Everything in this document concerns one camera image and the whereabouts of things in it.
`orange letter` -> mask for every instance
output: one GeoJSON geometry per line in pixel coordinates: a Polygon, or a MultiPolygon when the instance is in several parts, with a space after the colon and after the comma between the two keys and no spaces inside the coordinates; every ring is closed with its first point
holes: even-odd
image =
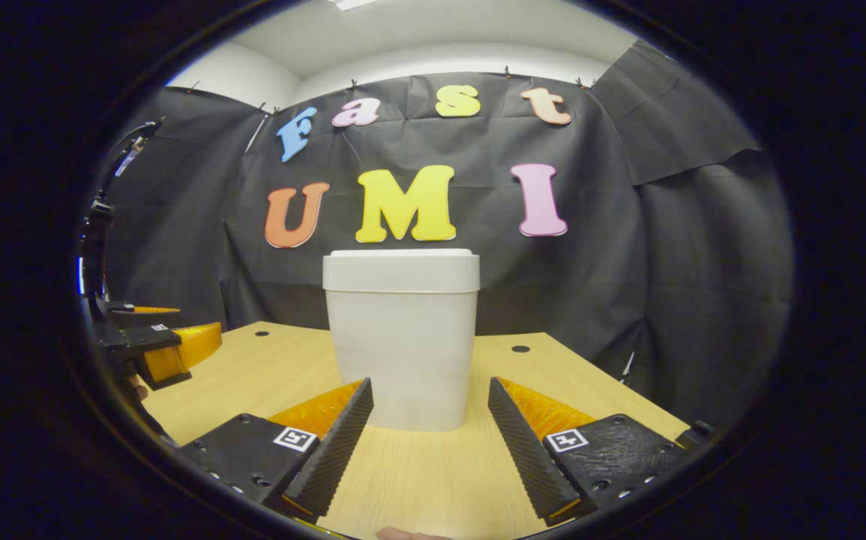
{"type": "Polygon", "coordinates": [[[265,216],[265,241],[274,248],[295,248],[302,246],[310,239],[316,230],[316,220],[319,219],[319,202],[322,195],[329,189],[325,181],[318,181],[303,187],[306,195],[306,206],[303,208],[303,220],[298,228],[286,230],[286,209],[289,200],[296,195],[291,187],[277,189],[269,194],[269,213],[265,216]]]}
{"type": "Polygon", "coordinates": [[[573,121],[573,117],[565,112],[556,110],[554,103],[562,103],[562,97],[550,94],[545,88],[533,88],[519,94],[532,103],[532,111],[539,119],[550,124],[566,125],[573,121]]]}

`black curtain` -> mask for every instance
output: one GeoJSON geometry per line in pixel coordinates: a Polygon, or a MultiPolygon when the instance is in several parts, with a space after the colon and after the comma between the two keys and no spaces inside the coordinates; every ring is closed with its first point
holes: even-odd
{"type": "MultiPolygon", "coordinates": [[[[769,160],[713,90],[642,42],[593,88],[534,76],[405,76],[275,117],[167,88],[134,123],[164,114],[111,191],[117,298],[175,305],[189,324],[325,329],[324,255],[468,248],[481,256],[478,335],[549,332],[683,420],[714,424],[740,413],[778,346],[792,249],[769,160]],[[439,117],[436,90],[446,85],[474,86],[480,112],[439,117]],[[536,117],[519,96],[536,86],[563,96],[572,123],[536,117]],[[381,100],[377,121],[331,124],[364,97],[381,100]],[[310,106],[309,143],[282,163],[276,132],[310,106]],[[523,198],[509,168],[529,163],[556,168],[565,235],[519,233],[523,198]],[[357,243],[358,175],[388,169],[405,192],[434,164],[456,171],[448,196],[457,237],[357,243]],[[275,249],[264,236],[268,195],[312,182],[330,184],[316,231],[296,249],[275,249]]],[[[286,228],[299,225],[303,202],[292,199],[286,228]]]]}

